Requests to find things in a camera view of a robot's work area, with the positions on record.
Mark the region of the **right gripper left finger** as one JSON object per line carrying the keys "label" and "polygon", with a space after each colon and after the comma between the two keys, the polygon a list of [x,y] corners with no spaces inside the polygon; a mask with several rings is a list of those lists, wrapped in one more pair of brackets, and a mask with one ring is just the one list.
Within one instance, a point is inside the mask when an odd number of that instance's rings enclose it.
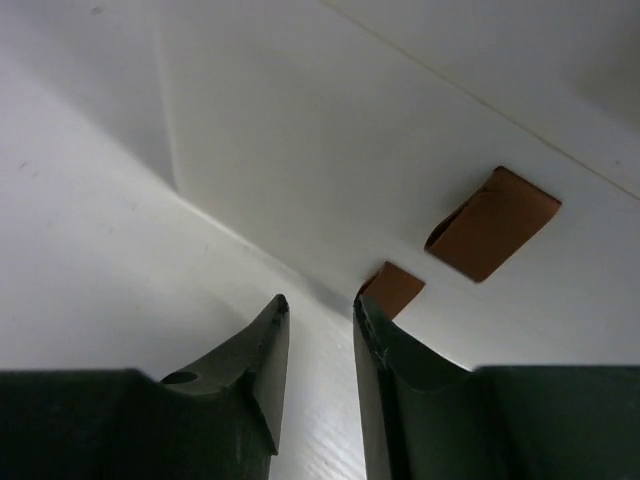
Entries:
{"label": "right gripper left finger", "polygon": [[265,479],[279,449],[289,305],[153,380],[135,369],[5,371],[5,479]]}

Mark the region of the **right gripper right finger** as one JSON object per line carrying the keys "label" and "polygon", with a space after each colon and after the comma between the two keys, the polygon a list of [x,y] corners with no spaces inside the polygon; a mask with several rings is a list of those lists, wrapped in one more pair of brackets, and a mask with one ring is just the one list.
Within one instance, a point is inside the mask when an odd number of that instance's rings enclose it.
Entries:
{"label": "right gripper right finger", "polygon": [[635,479],[635,366],[464,369],[354,303],[354,351],[371,479]]}

